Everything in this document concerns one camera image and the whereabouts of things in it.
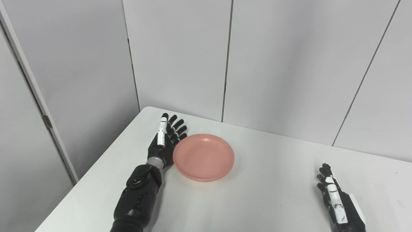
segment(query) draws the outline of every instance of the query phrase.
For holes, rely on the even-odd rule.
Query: white door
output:
[[[82,177],[138,114],[122,0],[0,0]]]
[[[72,183],[1,27],[0,109],[0,231],[32,232]]]

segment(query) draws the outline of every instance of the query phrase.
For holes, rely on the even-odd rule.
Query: wall seam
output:
[[[370,60],[370,62],[369,62],[369,65],[368,65],[368,67],[366,68],[365,74],[363,75],[362,80],[360,81],[360,84],[359,84],[359,86],[358,86],[358,89],[356,90],[355,95],[354,95],[354,97],[353,97],[353,99],[352,99],[352,102],[351,102],[351,104],[349,105],[348,111],[346,112],[345,117],[343,118],[342,124],[340,125],[339,130],[338,130],[338,132],[337,132],[337,134],[336,134],[336,136],[335,136],[335,139],[333,140],[332,146],[335,145],[336,139],[337,139],[337,137],[339,136],[339,133],[340,133],[342,127],[343,127],[343,124],[345,123],[346,118],[348,117],[349,112],[350,112],[351,109],[352,109],[352,105],[353,105],[353,103],[355,102],[356,97],[358,96],[359,90],[361,89],[361,86],[362,86],[362,84],[363,84],[363,81],[365,80],[365,77],[366,77],[366,75],[367,75],[367,73],[368,73],[368,71],[369,71],[369,68],[370,68],[370,66],[371,66],[371,64],[372,64],[372,62],[373,62],[373,59],[375,58],[376,53],[377,53],[377,51],[378,51],[378,49],[379,49],[379,47],[380,47],[380,45],[381,45],[381,43],[382,43],[385,35],[386,35],[386,32],[387,32],[387,30],[388,30],[388,28],[389,28],[389,25],[391,24],[392,19],[393,19],[395,13],[396,13],[396,10],[398,9],[399,3],[400,3],[400,0],[399,0],[398,3],[396,4],[395,9],[394,9],[394,11],[393,11],[393,13],[392,13],[392,15],[391,15],[391,17],[390,17],[390,19],[389,19],[389,22],[388,22],[388,24],[386,25],[385,31],[384,31],[384,33],[382,34],[382,37],[381,37],[381,39],[380,39],[380,41],[379,41],[379,43],[378,43],[378,46],[376,47],[375,52],[374,52],[373,55],[372,55],[372,58],[371,58],[371,60]]]
[[[127,45],[129,46],[131,71],[132,71],[132,73],[133,73],[134,88],[135,88],[135,91],[136,91],[137,107],[138,107],[139,113],[140,113],[139,94],[137,93],[136,75],[135,75],[135,73],[134,73],[133,57],[132,57],[132,55],[131,55],[130,40],[129,40],[129,31],[127,30],[126,12],[124,11],[124,2],[123,2],[123,0],[122,0],[122,9],[123,9],[124,26],[126,27]]]
[[[226,100],[226,84],[227,84],[227,68],[229,66],[229,50],[230,50],[230,36],[232,33],[232,15],[233,15],[233,1],[230,5],[230,19],[229,19],[229,36],[227,40],[227,53],[226,53],[226,70],[225,70],[225,85],[223,89],[223,102],[222,102],[222,119],[221,122],[223,122],[223,116],[225,114],[225,100]]]

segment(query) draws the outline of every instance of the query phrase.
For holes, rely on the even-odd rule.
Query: tabletop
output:
[[[126,180],[146,162],[164,112],[175,114],[144,108],[36,232],[109,232]],[[412,230],[412,163],[176,114],[188,135],[225,139],[235,163],[212,182],[168,169],[146,232],[329,232],[316,187],[322,163],[332,166],[343,191],[355,195],[369,232]]]

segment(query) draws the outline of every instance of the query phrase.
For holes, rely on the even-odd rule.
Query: robotic arm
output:
[[[170,120],[167,113],[162,115],[159,131],[149,145],[147,162],[137,166],[117,203],[110,232],[142,232],[152,217],[156,196],[162,185],[160,170],[173,164],[173,150],[185,137],[187,127],[178,129],[184,120]]]
[[[318,188],[329,211],[333,232],[366,232],[365,218],[353,194],[343,192],[327,163],[319,168]]]

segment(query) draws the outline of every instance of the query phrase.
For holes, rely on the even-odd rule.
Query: pink plate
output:
[[[208,134],[191,135],[183,139],[173,152],[176,168],[190,179],[217,180],[233,167],[234,154],[223,139]]]

